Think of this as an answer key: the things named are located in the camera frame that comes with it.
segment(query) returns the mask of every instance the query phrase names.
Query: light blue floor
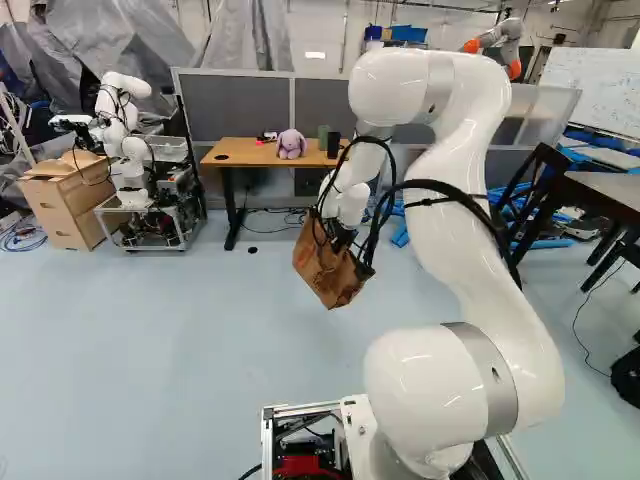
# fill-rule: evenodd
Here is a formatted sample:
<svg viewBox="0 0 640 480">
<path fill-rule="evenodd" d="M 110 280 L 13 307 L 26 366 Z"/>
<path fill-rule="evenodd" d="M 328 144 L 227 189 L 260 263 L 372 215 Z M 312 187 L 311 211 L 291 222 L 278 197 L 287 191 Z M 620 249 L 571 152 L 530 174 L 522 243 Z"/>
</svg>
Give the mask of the light blue floor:
<svg viewBox="0 0 640 480">
<path fill-rule="evenodd" d="M 247 223 L 274 226 L 260 214 Z M 374 338 L 460 319 L 455 297 L 409 248 L 391 247 L 390 232 L 378 274 L 352 305 L 327 312 L 290 266 L 295 230 L 275 239 L 245 231 L 225 252 L 224 229 L 216 212 L 185 255 L 111 245 L 1 254 L 5 480 L 233 480 L 259 462 L 262 406 L 362 392 Z M 562 414 L 513 434 L 534 480 L 640 471 L 640 411 L 584 366 L 569 329 L 589 251 L 535 251 L 521 265 L 567 378 Z M 628 294 L 638 280 L 624 267 L 583 309 L 578 331 L 600 368 L 640 329 L 640 296 Z"/>
</svg>

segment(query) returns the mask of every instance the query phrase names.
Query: cardboard box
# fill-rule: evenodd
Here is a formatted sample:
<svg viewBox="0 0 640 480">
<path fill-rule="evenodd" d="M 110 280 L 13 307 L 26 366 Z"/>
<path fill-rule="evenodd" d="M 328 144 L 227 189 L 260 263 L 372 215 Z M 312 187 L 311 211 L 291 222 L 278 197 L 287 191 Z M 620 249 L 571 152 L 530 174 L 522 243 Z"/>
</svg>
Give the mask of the cardboard box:
<svg viewBox="0 0 640 480">
<path fill-rule="evenodd" d="M 52 245 L 92 250 L 105 238 L 93 208 L 115 190 L 107 180 L 106 158 L 85 156 L 78 166 L 80 170 L 63 159 L 47 160 L 26 172 L 18 185 Z"/>
</svg>

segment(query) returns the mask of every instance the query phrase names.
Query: desk leg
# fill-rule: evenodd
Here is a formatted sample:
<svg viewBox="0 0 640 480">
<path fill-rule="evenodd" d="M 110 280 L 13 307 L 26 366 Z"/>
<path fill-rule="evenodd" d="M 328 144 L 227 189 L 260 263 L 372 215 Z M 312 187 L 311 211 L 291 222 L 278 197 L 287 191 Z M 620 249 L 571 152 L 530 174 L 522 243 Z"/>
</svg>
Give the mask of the desk leg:
<svg viewBox="0 0 640 480">
<path fill-rule="evenodd" d="M 602 237 L 598 246 L 593 250 L 589 258 L 587 258 L 587 265 L 595 266 L 596 263 L 600 261 L 602 256 L 607 253 L 607 250 L 611 248 L 613 242 L 615 242 L 620 233 L 622 232 L 622 225 L 619 222 L 614 222 L 611 226 L 611 230 L 607 232 L 607 234 Z"/>
<path fill-rule="evenodd" d="M 553 212 L 560 208 L 561 205 L 562 200 L 553 193 L 549 193 L 547 198 L 540 204 L 538 213 L 533 217 L 531 224 L 525 230 L 522 239 L 518 242 L 518 246 L 513 252 L 512 257 L 516 265 L 520 263 L 522 257 L 524 257 L 525 253 L 527 253 L 531 245 L 533 245 L 533 242 L 538 238 L 542 227 L 551 219 Z"/>
<path fill-rule="evenodd" d="M 587 278 L 582 285 L 580 285 L 580 290 L 584 293 L 587 293 L 589 290 L 593 288 L 593 286 L 602 278 L 602 276 L 607 273 L 616 260 L 620 258 L 620 254 L 625 249 L 625 245 L 622 242 L 616 242 L 609 253 L 602 259 L 602 261 L 598 264 L 598 266 L 591 272 L 589 278 Z"/>
<path fill-rule="evenodd" d="M 222 172 L 222 187 L 224 189 L 224 204 L 227 208 L 227 218 L 229 220 L 229 233 L 224 242 L 224 249 L 227 251 L 233 250 L 236 246 L 236 240 L 242 222 L 244 221 L 244 215 L 246 209 L 242 207 L 240 211 L 236 210 L 236 199 L 233 188 L 233 172 L 230 167 L 221 167 Z"/>
</svg>

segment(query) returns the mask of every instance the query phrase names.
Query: wooden desk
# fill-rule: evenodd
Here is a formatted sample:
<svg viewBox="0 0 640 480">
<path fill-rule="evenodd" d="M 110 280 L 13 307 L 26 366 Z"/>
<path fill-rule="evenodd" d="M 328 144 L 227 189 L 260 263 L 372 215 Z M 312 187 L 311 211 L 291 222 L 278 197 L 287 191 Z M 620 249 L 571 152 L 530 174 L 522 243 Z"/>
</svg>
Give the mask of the wooden desk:
<svg viewBox="0 0 640 480">
<path fill-rule="evenodd" d="M 346 147 L 349 142 L 343 139 L 341 142 Z M 307 151 L 304 157 L 294 159 L 281 159 L 276 152 L 276 142 L 257 145 L 255 138 L 224 137 L 215 147 L 209 150 L 201 165 L 214 167 L 327 167 L 333 168 L 338 160 L 327 158 L 327 152 L 318 150 L 318 139 L 307 139 Z"/>
<path fill-rule="evenodd" d="M 342 147 L 349 144 L 347 139 L 341 140 Z M 222 174 L 222 187 L 224 190 L 224 203 L 229 220 L 229 233 L 224 242 L 225 250 L 233 250 L 238 237 L 238 232 L 246 209 L 236 208 L 233 188 L 234 168 L 247 167 L 284 167 L 284 168 L 334 168 L 338 160 L 327 158 L 327 152 L 318 150 L 318 139 L 307 139 L 307 151 L 304 157 L 294 159 L 281 159 L 276 153 L 276 142 L 256 144 L 255 138 L 224 137 L 201 160 L 200 164 L 209 167 L 218 167 Z"/>
<path fill-rule="evenodd" d="M 563 205 L 581 206 L 614 222 L 611 231 L 587 260 L 589 265 L 595 265 L 602 258 L 623 230 L 628 231 L 625 236 L 627 242 L 632 243 L 640 238 L 640 175 L 566 172 L 540 204 L 538 213 L 525 230 L 513 252 L 516 262 L 529 250 L 553 212 Z M 602 268 L 598 266 L 596 270 L 600 272 Z M 581 289 L 588 291 L 598 280 L 596 277 L 589 277 Z"/>
</svg>

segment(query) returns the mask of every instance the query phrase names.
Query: stuffed animal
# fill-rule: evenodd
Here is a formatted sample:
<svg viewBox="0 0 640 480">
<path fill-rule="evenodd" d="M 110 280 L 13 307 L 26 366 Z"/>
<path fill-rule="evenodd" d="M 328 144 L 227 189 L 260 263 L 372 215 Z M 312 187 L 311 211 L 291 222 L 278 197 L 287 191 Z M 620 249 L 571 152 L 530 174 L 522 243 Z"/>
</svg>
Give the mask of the stuffed animal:
<svg viewBox="0 0 640 480">
<path fill-rule="evenodd" d="M 295 128 L 290 128 L 278 135 L 276 150 L 280 158 L 298 158 L 307 150 L 307 140 Z"/>
</svg>

